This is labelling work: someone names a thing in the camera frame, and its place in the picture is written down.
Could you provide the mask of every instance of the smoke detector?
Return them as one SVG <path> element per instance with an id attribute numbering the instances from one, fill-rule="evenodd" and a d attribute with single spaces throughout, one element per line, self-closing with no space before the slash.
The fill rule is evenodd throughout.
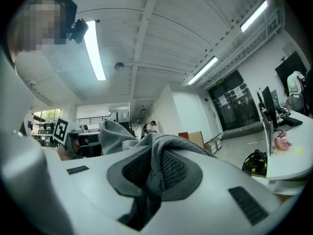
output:
<path id="1" fill-rule="evenodd" d="M 125 68 L 125 65 L 124 65 L 123 63 L 117 63 L 117 64 L 115 65 L 115 69 L 116 69 L 117 71 L 123 70 L 124 68 Z"/>

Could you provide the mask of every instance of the glass door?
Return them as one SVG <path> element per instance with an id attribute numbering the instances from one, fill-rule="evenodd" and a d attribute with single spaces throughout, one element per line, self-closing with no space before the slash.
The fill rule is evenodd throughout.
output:
<path id="1" fill-rule="evenodd" d="M 223 130 L 232 130 L 259 121 L 259 115 L 244 80 L 234 71 L 209 90 Z"/>

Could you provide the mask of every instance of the railing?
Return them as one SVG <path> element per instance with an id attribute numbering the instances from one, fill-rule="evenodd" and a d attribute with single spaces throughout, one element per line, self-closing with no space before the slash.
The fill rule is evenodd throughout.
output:
<path id="1" fill-rule="evenodd" d="M 105 119 L 109 119 L 110 116 L 102 116 L 102 117 L 86 117 L 86 118 L 78 118 L 76 123 L 78 124 L 98 124 Z"/>

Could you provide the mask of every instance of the exit sign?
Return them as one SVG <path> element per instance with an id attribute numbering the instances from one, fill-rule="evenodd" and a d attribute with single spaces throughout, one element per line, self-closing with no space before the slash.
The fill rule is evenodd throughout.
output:
<path id="1" fill-rule="evenodd" d="M 220 79 L 220 80 L 218 80 L 217 82 L 216 82 L 216 84 L 220 84 L 220 83 L 223 83 L 224 82 L 224 79 Z"/>

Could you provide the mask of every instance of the gray cloth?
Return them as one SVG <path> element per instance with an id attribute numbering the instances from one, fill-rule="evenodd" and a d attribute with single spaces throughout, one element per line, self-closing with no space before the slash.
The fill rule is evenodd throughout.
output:
<path id="1" fill-rule="evenodd" d="M 216 158 L 209 151 L 190 142 L 187 139 L 159 133 L 149 133 L 142 140 L 134 138 L 122 125 L 111 120 L 100 123 L 100 139 L 103 155 L 125 151 L 142 145 L 151 145 L 151 172 L 146 186 L 160 196 L 165 191 L 163 175 L 161 172 L 162 151 L 165 147 L 176 147 Z"/>

